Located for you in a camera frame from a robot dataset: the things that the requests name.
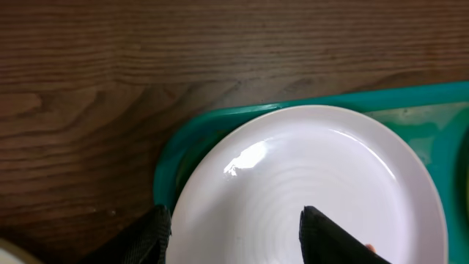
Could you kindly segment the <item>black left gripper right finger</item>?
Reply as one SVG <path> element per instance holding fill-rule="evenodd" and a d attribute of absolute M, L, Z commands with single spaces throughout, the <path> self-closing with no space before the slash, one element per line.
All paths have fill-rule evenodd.
<path fill-rule="evenodd" d="M 305 264 L 389 264 L 314 206 L 300 213 L 299 241 Z"/>

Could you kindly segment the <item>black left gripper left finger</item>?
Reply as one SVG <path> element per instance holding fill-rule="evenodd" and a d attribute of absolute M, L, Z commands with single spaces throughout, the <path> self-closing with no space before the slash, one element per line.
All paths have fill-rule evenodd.
<path fill-rule="evenodd" d="M 171 213 L 156 205 L 80 264 L 165 264 L 171 235 Z"/>

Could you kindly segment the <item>white plate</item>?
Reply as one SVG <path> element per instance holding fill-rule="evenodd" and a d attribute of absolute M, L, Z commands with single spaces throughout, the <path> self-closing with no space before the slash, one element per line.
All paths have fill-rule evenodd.
<path fill-rule="evenodd" d="M 33 254 L 3 238 L 0 240 L 0 261 L 1 264 L 43 264 Z"/>
<path fill-rule="evenodd" d="M 442 202 L 409 145 L 358 112 L 299 106 L 206 154 L 177 200 L 166 262 L 301 263 L 308 205 L 390 263 L 448 261 Z"/>

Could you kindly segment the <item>white plate front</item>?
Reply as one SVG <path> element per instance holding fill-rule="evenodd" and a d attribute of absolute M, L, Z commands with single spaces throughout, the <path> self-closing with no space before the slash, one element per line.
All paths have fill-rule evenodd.
<path fill-rule="evenodd" d="M 43 264 L 33 254 L 3 238 L 0 240 L 0 261 L 1 264 Z"/>

